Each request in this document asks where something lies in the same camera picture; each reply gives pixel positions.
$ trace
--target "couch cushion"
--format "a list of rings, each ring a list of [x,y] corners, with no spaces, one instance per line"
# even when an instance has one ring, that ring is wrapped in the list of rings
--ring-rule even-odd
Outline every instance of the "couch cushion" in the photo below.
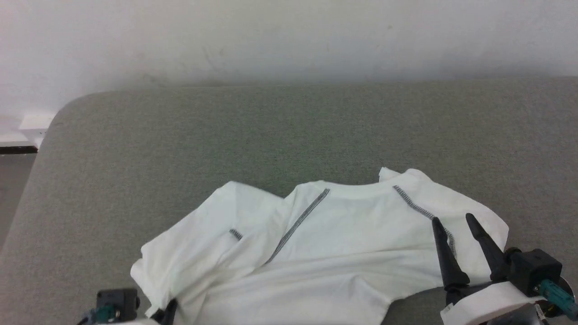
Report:
[[[75,324],[133,286],[140,247],[229,180],[299,183],[417,168],[493,209],[509,246],[542,248],[578,285],[578,79],[100,93],[54,119],[0,256],[3,324]],[[140,311],[148,306],[144,303]],[[441,289],[385,323],[441,324]]]

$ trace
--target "cable connector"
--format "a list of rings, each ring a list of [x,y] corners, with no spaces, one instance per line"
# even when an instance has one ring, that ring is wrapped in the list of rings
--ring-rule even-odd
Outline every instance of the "cable connector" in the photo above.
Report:
[[[562,309],[572,321],[578,320],[578,305],[574,301],[574,297],[560,288],[556,283],[549,279],[543,280],[535,290],[551,303]]]
[[[120,311],[112,305],[106,305],[90,309],[82,317],[86,318],[86,325],[108,324],[120,317]]]

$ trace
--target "shirt sleeve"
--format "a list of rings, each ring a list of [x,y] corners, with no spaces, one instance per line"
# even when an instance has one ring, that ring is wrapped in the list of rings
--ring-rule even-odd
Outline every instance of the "shirt sleeve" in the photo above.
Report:
[[[150,300],[147,314],[164,309],[186,290],[200,297],[218,278],[219,263],[238,245],[243,234],[236,224],[264,223],[281,198],[245,184],[229,182],[141,248],[131,276]],[[226,272],[234,277],[234,272]]]

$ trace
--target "white bracket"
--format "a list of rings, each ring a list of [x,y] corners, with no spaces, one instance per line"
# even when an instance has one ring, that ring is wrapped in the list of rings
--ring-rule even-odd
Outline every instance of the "white bracket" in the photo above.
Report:
[[[32,146],[24,134],[20,132],[9,132],[0,134],[0,147],[26,147]]]
[[[18,130],[28,141],[40,149],[53,118],[54,115],[25,115]]]

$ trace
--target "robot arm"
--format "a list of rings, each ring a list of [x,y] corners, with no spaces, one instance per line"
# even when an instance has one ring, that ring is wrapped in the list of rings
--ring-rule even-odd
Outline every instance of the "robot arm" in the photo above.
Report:
[[[540,249],[523,253],[510,248],[502,253],[471,213],[466,221],[490,266],[490,282],[469,286],[447,243],[438,218],[432,220],[447,307],[440,315],[445,325],[545,324],[547,317],[566,315],[578,320],[578,305],[560,277],[562,264]]]

